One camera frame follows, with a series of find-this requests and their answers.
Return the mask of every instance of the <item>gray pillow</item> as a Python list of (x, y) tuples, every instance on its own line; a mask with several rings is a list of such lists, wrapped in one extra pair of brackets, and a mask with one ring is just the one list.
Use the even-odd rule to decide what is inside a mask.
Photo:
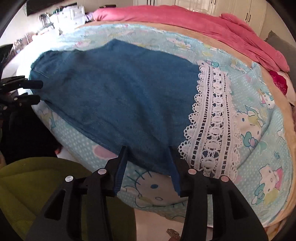
[(288, 74), (290, 76), (293, 87), (296, 90), (296, 48), (285, 40), (282, 40), (273, 31), (269, 32), (268, 37), (265, 41), (285, 56), (290, 67), (290, 72)]

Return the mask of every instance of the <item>brown object on floor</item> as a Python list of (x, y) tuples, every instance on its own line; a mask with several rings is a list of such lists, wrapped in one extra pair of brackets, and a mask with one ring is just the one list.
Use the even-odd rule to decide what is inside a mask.
[(167, 233), (171, 236), (169, 241), (179, 241), (181, 239), (180, 234), (173, 229), (168, 229)]

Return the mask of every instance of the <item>white wall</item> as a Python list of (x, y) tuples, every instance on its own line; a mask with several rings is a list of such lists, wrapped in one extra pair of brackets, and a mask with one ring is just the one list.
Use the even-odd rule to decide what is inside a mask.
[(117, 7), (133, 5), (133, 0), (67, 0), (28, 17), (25, 15), (23, 8), (21, 8), (9, 23), (2, 37), (0, 38), (0, 46), (14, 43), (17, 39), (22, 38), (28, 32), (38, 31), (42, 27), (42, 24), (38, 19), (40, 14), (52, 12), (58, 6), (66, 6), (75, 2), (77, 2), (78, 5), (83, 5), (85, 12), (95, 11), (100, 6), (105, 4), (116, 4)]
[(260, 38), (266, 39), (268, 36), (268, 33), (271, 30), (281, 39), (287, 41), (288, 43), (296, 47), (296, 42), (292, 37), (289, 29), (285, 25), (284, 21), (281, 19), (279, 14), (274, 10), (274, 8), (269, 3), (267, 3), (266, 16), (265, 16), (265, 21), (260, 34)]

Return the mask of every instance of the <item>red cloth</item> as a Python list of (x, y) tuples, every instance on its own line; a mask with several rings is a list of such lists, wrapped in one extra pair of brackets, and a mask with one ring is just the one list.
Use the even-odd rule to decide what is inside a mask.
[(285, 57), (255, 33), (231, 21), (192, 12), (179, 6), (131, 6), (101, 8), (93, 13), (96, 21), (138, 21), (163, 23), (194, 30), (219, 40), (265, 69), (289, 72)]
[(280, 89), (280, 91), (286, 95), (288, 91), (287, 81), (286, 79), (279, 75), (277, 72), (269, 71), (269, 74), (272, 76), (272, 79), (274, 80), (274, 84)]
[(223, 18), (225, 20), (228, 20), (228, 21), (230, 21), (232, 23), (235, 23), (235, 24), (245, 28), (246, 30), (248, 30), (248, 31), (250, 31), (252, 33), (255, 33), (254, 30), (249, 25), (247, 25), (246, 22), (244, 22), (243, 20), (240, 20), (237, 16), (235, 16), (233, 14), (222, 13), (221, 18)]

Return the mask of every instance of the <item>metal screw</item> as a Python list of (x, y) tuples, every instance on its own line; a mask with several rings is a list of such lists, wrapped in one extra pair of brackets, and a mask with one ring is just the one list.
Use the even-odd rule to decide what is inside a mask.
[(226, 183), (226, 182), (229, 181), (229, 177), (227, 177), (227, 176), (222, 176), (222, 177), (221, 177), (221, 181)]
[(105, 168), (101, 168), (101, 169), (98, 170), (98, 173), (100, 175), (104, 175), (104, 174), (106, 174), (106, 172), (107, 172), (107, 170)]
[(66, 182), (71, 182), (71, 181), (73, 181), (73, 177), (72, 176), (67, 176), (66, 178), (65, 178), (65, 181)]
[(191, 169), (188, 170), (188, 173), (190, 175), (195, 175), (197, 173), (197, 171), (195, 169), (191, 168)]

